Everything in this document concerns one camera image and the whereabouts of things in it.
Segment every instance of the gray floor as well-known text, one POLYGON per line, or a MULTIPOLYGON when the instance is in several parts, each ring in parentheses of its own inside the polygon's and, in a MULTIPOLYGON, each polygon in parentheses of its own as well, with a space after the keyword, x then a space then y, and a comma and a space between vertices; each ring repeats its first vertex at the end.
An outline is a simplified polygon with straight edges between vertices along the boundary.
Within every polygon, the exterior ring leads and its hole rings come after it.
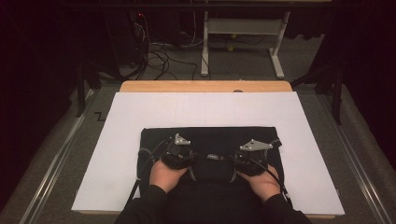
MULTIPOLYGON (((238 39, 256 43, 258 37, 238 39)), ((274 43, 267 37, 259 45, 248 45, 231 42, 234 51, 212 49, 209 54, 211 78, 273 80, 276 79, 271 65, 268 47, 274 43)), ((282 43, 279 59, 282 63, 287 81, 304 75, 316 54, 321 38, 309 41, 302 38, 285 39, 282 43)), ((224 42, 213 39, 212 47, 221 47, 224 42)), ((195 79, 200 77, 201 48, 174 49, 167 47, 168 54, 175 60, 197 63, 195 79)), ((153 58, 151 64, 157 63, 153 58)), ((174 63, 169 71, 178 79, 191 79, 194 66, 174 63)), ((148 69, 143 79, 153 79, 160 72, 148 69)), ((162 79, 175 79, 165 74, 162 79)), ((120 83, 107 82, 103 88, 89 98, 83 119, 76 119, 77 102, 75 93, 71 95, 73 105, 64 117, 53 128, 32 160, 7 207, 2 211, 0 223, 20 223, 30 202, 35 197, 40 183, 45 177, 51 163, 57 156, 65 156, 64 163, 59 164, 59 175, 54 179, 52 188, 49 186, 49 197, 39 198, 42 209, 37 211, 33 223, 112 223, 114 215, 82 215, 72 212, 76 191, 79 188, 85 170, 91 158, 104 122, 98 121, 95 112, 106 116, 115 92, 120 83), (65 139, 78 126, 77 134, 70 144, 70 150, 59 154, 65 148, 65 139)), ((315 95, 312 85, 301 85, 298 92, 304 112, 318 142, 320 152, 329 169, 332 181, 340 191, 340 199, 346 215, 334 219, 312 219, 314 223, 391 223, 396 221, 396 175, 382 154, 367 124, 353 103, 347 89, 343 89, 342 126, 334 125, 329 116, 329 96, 315 95)))

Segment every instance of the dark background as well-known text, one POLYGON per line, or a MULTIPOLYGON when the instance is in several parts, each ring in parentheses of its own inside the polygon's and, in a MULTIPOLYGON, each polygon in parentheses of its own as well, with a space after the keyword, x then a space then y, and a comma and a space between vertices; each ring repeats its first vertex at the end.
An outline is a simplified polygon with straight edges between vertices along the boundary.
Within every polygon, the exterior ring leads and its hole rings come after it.
MULTIPOLYGON (((343 52, 337 62, 344 67, 345 84, 378 144, 396 167, 396 137, 393 136, 396 133, 396 7, 391 1, 370 4, 370 10, 337 14, 338 20, 334 20, 332 26, 329 26, 333 21, 329 13, 292 13, 286 36, 302 34, 310 38, 326 34, 314 67, 333 63, 334 57, 339 58, 343 52)), ((131 39, 128 36, 133 37, 131 31, 116 27, 125 15, 107 24, 112 31, 110 34, 103 29, 106 21, 103 15, 95 14, 97 19, 92 21, 92 31, 99 33, 93 35, 93 40, 106 41, 102 51, 106 57, 101 59, 90 53, 97 54, 97 47, 84 45, 87 34, 69 38, 78 32, 78 27, 74 31, 64 27, 76 21, 65 21, 64 15, 58 13, 58 6, 59 2, 45 0, 0 3, 0 209, 18 185, 45 136, 70 106, 68 96, 76 85, 78 60, 96 60, 113 71, 117 70, 117 65, 135 60, 135 55, 120 51, 120 46, 125 44, 134 48, 134 43, 124 41, 131 39)), ((163 16, 168 20, 162 20, 158 14, 147 14, 149 25, 157 29, 158 36, 177 45, 178 29, 191 32, 191 24, 186 23, 191 20, 183 19, 191 14, 169 12, 163 16)), ((198 28, 202 27, 202 16, 197 13, 198 28)), ((124 28, 128 26, 125 20, 121 24, 124 28)))

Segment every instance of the white surface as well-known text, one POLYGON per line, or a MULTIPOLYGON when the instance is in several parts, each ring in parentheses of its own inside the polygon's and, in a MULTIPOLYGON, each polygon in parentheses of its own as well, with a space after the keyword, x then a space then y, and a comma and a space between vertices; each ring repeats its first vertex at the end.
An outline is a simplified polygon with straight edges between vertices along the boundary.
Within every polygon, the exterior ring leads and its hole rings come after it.
POLYGON ((117 93, 72 210, 122 210, 144 128, 211 126, 276 127, 294 208, 309 215, 344 214, 295 92, 117 93))

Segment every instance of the black fabric pad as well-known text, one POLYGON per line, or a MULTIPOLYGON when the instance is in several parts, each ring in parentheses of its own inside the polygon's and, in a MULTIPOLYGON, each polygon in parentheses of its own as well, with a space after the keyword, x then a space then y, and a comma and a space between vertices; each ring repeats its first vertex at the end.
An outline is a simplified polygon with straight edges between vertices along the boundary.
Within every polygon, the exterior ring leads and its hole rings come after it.
MULTIPOLYGON (((278 139, 275 127, 191 127, 144 129, 140 148, 152 151, 163 140, 176 134, 191 141, 191 149, 199 154, 191 167, 198 181, 193 181, 189 172, 184 174, 177 186, 168 194, 168 206, 164 211, 166 223, 262 223, 261 201, 251 190, 247 181, 239 175, 229 183, 234 168, 231 161, 205 159, 207 154, 227 158, 251 139, 271 143, 278 139)), ((268 163, 276 168, 279 179, 284 182, 282 161, 275 145, 268 150, 268 163)), ((154 160, 166 152, 161 144, 152 155, 154 160)), ((141 150, 137 162, 137 173, 141 174, 139 186, 143 194, 149 185, 150 163, 143 164, 149 154, 141 150)))

